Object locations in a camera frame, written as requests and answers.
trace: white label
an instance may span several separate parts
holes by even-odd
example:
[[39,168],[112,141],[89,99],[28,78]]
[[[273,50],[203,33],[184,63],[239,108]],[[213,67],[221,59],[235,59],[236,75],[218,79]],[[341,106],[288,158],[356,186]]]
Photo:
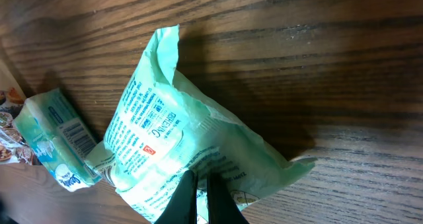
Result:
[[59,184],[70,192],[89,187],[76,174],[73,174],[65,164],[58,165],[54,174]]

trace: plastic bag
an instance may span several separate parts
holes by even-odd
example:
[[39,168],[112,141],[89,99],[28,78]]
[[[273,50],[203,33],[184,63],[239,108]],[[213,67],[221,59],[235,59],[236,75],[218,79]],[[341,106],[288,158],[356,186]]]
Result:
[[287,162],[230,111],[176,70],[178,26],[157,30],[87,164],[149,221],[184,171],[199,177],[197,212],[208,219],[206,176],[218,172],[239,209],[292,184],[314,159]]
[[0,61],[0,165],[40,165],[32,149],[12,123],[22,109],[24,100],[25,95],[15,78]]
[[13,125],[67,190],[86,188],[101,179],[85,164],[96,145],[94,136],[59,89],[28,98]]

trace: wood grain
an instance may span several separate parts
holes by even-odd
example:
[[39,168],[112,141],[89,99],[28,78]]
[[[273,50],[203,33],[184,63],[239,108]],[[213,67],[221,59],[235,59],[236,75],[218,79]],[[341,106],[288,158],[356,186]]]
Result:
[[[319,158],[251,223],[423,223],[421,0],[0,0],[0,56],[27,95],[65,89],[101,137],[174,24],[183,74],[287,158]],[[19,223],[143,221],[105,183],[68,193],[40,167],[0,170]]]

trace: barcode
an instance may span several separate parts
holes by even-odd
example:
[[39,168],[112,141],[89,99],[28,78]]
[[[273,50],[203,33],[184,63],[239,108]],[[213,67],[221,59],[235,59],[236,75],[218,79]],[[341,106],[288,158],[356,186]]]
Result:
[[96,143],[81,121],[76,118],[60,126],[62,136],[80,158],[84,159]]
[[112,165],[109,165],[109,166],[107,166],[107,167],[104,167],[104,168],[101,168],[100,169],[100,175],[103,177],[103,178],[105,178],[111,185],[113,185],[114,186],[114,183],[113,183],[113,181],[112,181],[112,177],[110,176],[110,174],[112,173],[112,168],[113,168],[113,166]]

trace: red logo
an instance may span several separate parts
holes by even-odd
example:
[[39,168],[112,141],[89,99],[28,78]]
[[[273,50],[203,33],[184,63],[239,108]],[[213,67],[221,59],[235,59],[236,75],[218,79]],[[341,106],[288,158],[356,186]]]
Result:
[[146,145],[146,146],[144,147],[143,151],[145,151],[145,152],[149,153],[150,155],[154,155],[154,154],[156,154],[156,151],[155,151],[155,150],[153,150],[153,149],[152,149],[150,146],[148,146],[148,145]]

